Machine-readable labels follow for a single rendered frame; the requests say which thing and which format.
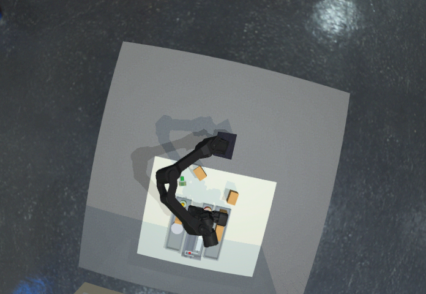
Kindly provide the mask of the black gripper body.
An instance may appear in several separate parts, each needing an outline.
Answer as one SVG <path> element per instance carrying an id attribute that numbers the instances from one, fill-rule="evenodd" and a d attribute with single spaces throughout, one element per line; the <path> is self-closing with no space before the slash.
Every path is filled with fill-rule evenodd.
<path id="1" fill-rule="evenodd" d="M 223 227 L 226 225 L 227 218 L 228 218 L 227 213 L 220 212 L 220 214 L 219 213 L 214 214 L 214 212 L 212 211 L 206 211 L 206 210 L 200 211 L 200 210 L 197 210 L 197 207 L 193 205 L 189 205 L 188 212 L 197 219 L 201 219 L 200 214 L 209 213 L 209 215 L 213 217 L 214 221 L 218 221 L 217 225 L 220 225 Z"/>

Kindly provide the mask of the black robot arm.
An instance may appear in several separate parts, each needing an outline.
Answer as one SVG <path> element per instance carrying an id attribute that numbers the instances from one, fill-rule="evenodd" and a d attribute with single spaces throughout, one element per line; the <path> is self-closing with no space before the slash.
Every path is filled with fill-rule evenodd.
<path id="1" fill-rule="evenodd" d="M 215 153 L 225 155 L 228 145 L 229 142 L 218 135 L 205 138 L 195 146 L 192 152 L 175 164 L 158 169 L 155 176 L 160 201 L 183 223 L 184 229 L 189 235 L 203 237 L 204 247 L 219 244 L 216 231 L 213 229 L 213 217 L 209 213 L 200 214 L 201 220 L 199 220 L 179 203 L 175 197 L 178 179 L 181 177 L 181 173 L 198 159 L 211 157 Z M 169 184 L 168 191 L 166 191 L 165 184 Z"/>

